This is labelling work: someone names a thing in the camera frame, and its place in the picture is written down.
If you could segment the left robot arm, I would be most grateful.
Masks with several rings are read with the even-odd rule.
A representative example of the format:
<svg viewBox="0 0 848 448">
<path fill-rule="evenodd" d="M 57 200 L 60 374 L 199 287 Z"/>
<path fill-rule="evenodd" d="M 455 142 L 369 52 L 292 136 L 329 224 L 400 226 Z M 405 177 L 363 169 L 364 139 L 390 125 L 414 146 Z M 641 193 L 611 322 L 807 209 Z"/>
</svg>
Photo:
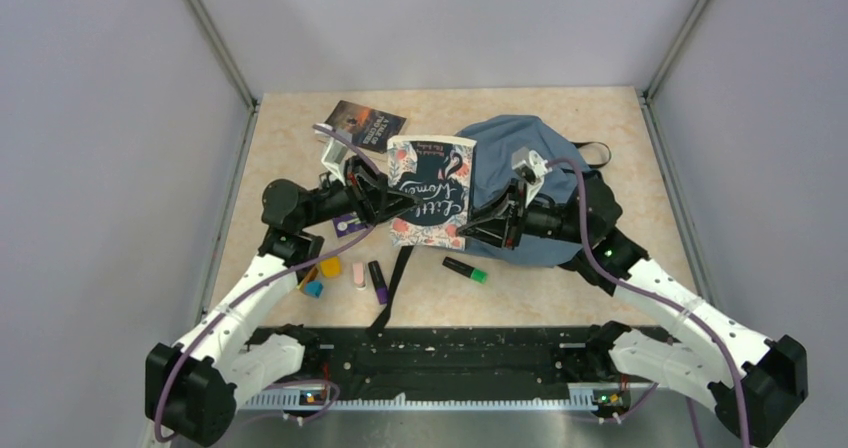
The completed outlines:
<svg viewBox="0 0 848 448">
<path fill-rule="evenodd" d="M 275 381 L 317 375 L 321 356 L 301 338 L 273 334 L 245 347 L 271 308 L 299 286 L 300 274 L 326 259 L 322 238 L 307 228 L 356 213 L 373 229 L 422 202 L 390 187 L 386 174 L 359 157 L 322 174 L 313 189 L 274 180 L 261 199 L 267 231 L 246 272 L 194 328 L 147 355 L 145 415 L 159 443 L 182 436 L 209 447 L 238 409 Z"/>
</svg>

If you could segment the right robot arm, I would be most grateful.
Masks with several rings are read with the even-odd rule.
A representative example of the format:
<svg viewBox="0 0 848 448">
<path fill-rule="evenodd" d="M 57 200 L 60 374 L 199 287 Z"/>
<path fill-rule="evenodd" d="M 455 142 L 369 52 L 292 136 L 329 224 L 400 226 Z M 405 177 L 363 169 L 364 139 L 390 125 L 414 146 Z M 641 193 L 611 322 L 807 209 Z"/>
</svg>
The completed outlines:
<svg viewBox="0 0 848 448">
<path fill-rule="evenodd" d="M 598 176 L 582 178 L 566 203 L 532 201 L 530 193 L 524 181 L 511 180 L 473 210 L 458 234 L 506 249 L 525 235 L 580 243 L 567 268 L 675 340 L 656 341 L 609 322 L 590 343 L 589 372 L 600 380 L 620 373 L 663 385 L 711 410 L 746 445 L 769 446 L 807 398 L 804 346 L 744 326 L 676 281 L 617 228 L 622 209 Z"/>
</svg>

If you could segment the floral Little Women book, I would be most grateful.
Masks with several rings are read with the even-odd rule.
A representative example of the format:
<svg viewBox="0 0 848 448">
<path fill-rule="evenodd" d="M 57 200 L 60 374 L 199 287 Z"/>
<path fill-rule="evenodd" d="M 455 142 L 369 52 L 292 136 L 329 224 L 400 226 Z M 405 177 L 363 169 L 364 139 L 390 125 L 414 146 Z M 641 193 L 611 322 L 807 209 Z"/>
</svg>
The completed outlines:
<svg viewBox="0 0 848 448">
<path fill-rule="evenodd" d="M 391 188 L 420 203 L 392 222 L 395 246 L 429 246 L 454 251 L 466 248 L 458 229 L 472 208 L 476 142 L 445 135 L 399 135 L 388 140 Z"/>
</svg>

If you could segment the blue student backpack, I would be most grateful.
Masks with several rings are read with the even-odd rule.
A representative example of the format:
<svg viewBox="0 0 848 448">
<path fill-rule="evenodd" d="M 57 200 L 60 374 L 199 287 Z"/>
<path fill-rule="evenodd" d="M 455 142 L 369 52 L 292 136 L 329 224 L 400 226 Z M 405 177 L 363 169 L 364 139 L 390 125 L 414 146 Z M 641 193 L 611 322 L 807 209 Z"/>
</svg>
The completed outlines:
<svg viewBox="0 0 848 448">
<path fill-rule="evenodd" d="M 571 268 L 581 250 L 577 185 L 600 193 L 590 218 L 598 239 L 621 211 L 611 205 L 601 164 L 587 162 L 571 142 L 539 117 L 499 115 L 453 136 L 396 136 L 389 142 L 393 187 L 423 202 L 398 216 L 399 247 L 383 311 L 367 328 L 381 333 L 417 246 L 500 260 L 517 266 Z"/>
</svg>

